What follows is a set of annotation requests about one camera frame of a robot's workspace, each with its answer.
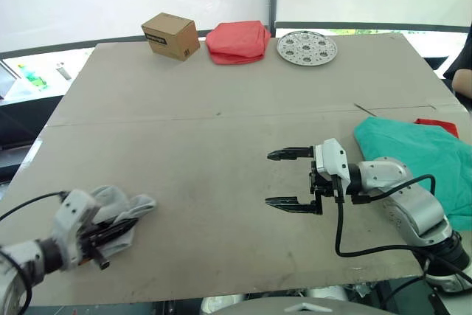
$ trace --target cardboard box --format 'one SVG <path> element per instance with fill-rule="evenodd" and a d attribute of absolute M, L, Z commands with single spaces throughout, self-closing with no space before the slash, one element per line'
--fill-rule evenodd
<path fill-rule="evenodd" d="M 142 26 L 150 48 L 155 53 L 186 60 L 200 48 L 195 22 L 166 13 L 160 13 Z"/>

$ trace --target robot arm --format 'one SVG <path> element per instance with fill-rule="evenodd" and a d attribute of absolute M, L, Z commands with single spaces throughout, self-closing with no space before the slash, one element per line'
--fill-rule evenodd
<path fill-rule="evenodd" d="M 46 274 L 74 269 L 89 260 L 94 260 L 101 269 L 109 266 L 98 248 L 125 234 L 137 218 L 93 224 L 99 208 L 91 195 L 73 190 L 55 214 L 50 238 L 1 248 L 20 270 L 0 256 L 0 314 L 18 314 L 21 295 L 41 283 Z M 26 284 L 21 273 L 26 276 Z"/>
<path fill-rule="evenodd" d="M 424 248 L 440 256 L 467 275 L 472 274 L 472 263 L 462 248 L 460 235 L 454 232 L 443 207 L 434 197 L 434 177 L 414 179 L 407 166 L 393 158 L 381 157 L 371 162 L 348 164 L 346 152 L 336 139 L 308 148 L 286 148 L 268 155 L 271 160 L 313 158 L 310 169 L 310 193 L 315 198 L 310 204 L 299 204 L 296 197 L 267 198 L 265 202 L 286 212 L 322 214 L 322 196 L 344 202 L 351 196 L 354 204 L 365 204 L 383 199 L 383 207 L 405 242 Z M 417 181 L 431 179 L 431 193 Z M 415 255 L 424 266 L 426 258 Z M 446 292 L 472 288 L 472 284 L 439 263 L 431 263 L 426 279 Z"/>

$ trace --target red cloth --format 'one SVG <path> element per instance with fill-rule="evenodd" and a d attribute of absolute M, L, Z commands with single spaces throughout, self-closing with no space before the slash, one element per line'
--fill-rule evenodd
<path fill-rule="evenodd" d="M 244 64 L 263 59 L 270 38 L 260 21 L 229 22 L 206 35 L 206 45 L 216 64 Z"/>
<path fill-rule="evenodd" d="M 438 121 L 438 120 L 427 120 L 426 118 L 418 118 L 414 123 L 417 123 L 418 125 L 438 125 L 440 127 L 443 127 L 447 132 L 455 136 L 456 138 L 459 138 L 459 134 L 457 133 L 457 127 L 455 124 L 451 122 L 446 122 L 446 121 Z"/>

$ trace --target teal towel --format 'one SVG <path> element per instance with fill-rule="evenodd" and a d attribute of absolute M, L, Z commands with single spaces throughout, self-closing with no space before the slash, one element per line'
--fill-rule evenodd
<path fill-rule="evenodd" d="M 472 230 L 472 146 L 442 127 L 369 117 L 354 130 L 366 160 L 391 156 L 414 176 L 436 178 L 436 197 L 456 230 Z M 429 189 L 429 180 L 420 183 Z"/>

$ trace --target table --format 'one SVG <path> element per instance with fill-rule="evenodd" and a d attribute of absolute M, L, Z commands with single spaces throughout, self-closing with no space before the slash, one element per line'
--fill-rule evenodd
<path fill-rule="evenodd" d="M 244 66 L 214 65 L 204 45 L 183 63 L 154 55 L 146 43 L 99 45 L 1 210 L 41 193 L 103 184 L 147 193 L 158 206 L 108 269 L 87 264 L 51 274 L 32 303 L 145 302 L 419 274 L 408 252 L 336 257 L 332 199 L 319 216 L 264 204 L 278 195 L 310 198 L 309 161 L 273 162 L 269 151 L 335 137 L 348 161 L 358 162 L 353 129 L 370 114 L 448 120 L 471 142 L 467 112 L 403 36 L 335 41 L 337 58 L 316 68 L 281 60 L 274 39 L 264 60 Z M 1 242 L 47 237 L 57 208 L 52 199 L 12 215 Z M 342 250 L 401 242 L 381 206 L 345 204 Z"/>

